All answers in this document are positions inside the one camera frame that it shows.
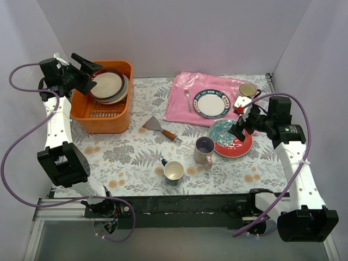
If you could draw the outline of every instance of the silver fork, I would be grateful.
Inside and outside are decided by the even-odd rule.
[[[187,102],[189,103],[189,112],[192,113],[192,108],[191,108],[190,99],[189,99],[189,97],[190,97],[190,92],[189,92],[189,90],[185,90],[185,95],[186,95],[186,97],[187,97]]]

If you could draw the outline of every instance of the white wall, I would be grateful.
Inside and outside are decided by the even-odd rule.
[[[19,136],[45,116],[39,94],[16,91],[8,83],[10,71],[63,53],[42,10],[35,0],[0,0],[0,157]],[[15,83],[36,89],[42,77],[39,67],[23,69]],[[51,181],[36,159],[45,145],[45,129],[39,129],[10,154],[5,173],[10,186],[24,199],[37,203],[49,192]],[[27,247],[34,208],[13,199],[0,184],[0,260],[22,260]]]
[[[67,54],[136,77],[273,72],[310,0],[38,0]]]
[[[333,236],[341,260],[348,259],[347,12],[345,0],[312,0],[274,74],[276,90],[297,96],[308,113],[309,160],[321,196],[340,217]],[[299,110],[293,115],[293,122],[302,118]]]

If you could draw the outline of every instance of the spatula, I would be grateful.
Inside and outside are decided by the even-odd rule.
[[[160,131],[162,132],[165,136],[167,136],[169,139],[181,143],[182,140],[179,139],[175,134],[172,134],[168,130],[162,129],[161,125],[159,124],[158,120],[156,119],[155,116],[152,116],[144,125],[143,128],[149,129],[152,131]]]

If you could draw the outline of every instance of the dish rack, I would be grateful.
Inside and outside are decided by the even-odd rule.
[[[89,133],[122,133],[131,121],[133,102],[133,67],[127,61],[94,61],[104,69],[120,71],[129,79],[127,99],[115,104],[100,104],[91,96],[75,90],[71,99],[70,116]]]

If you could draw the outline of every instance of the cup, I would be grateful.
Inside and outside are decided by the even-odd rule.
[[[215,142],[209,137],[200,137],[196,141],[194,159],[196,162],[204,164],[206,170],[213,166],[212,155],[215,150]]]
[[[236,98],[238,98],[239,96],[242,96],[242,97],[248,97],[250,99],[254,99],[255,95],[258,92],[261,92],[261,91],[257,90],[254,85],[249,83],[244,83],[239,86],[238,94]]]
[[[184,167],[177,161],[168,162],[165,159],[161,160],[164,166],[164,176],[168,185],[176,186],[184,176]]]

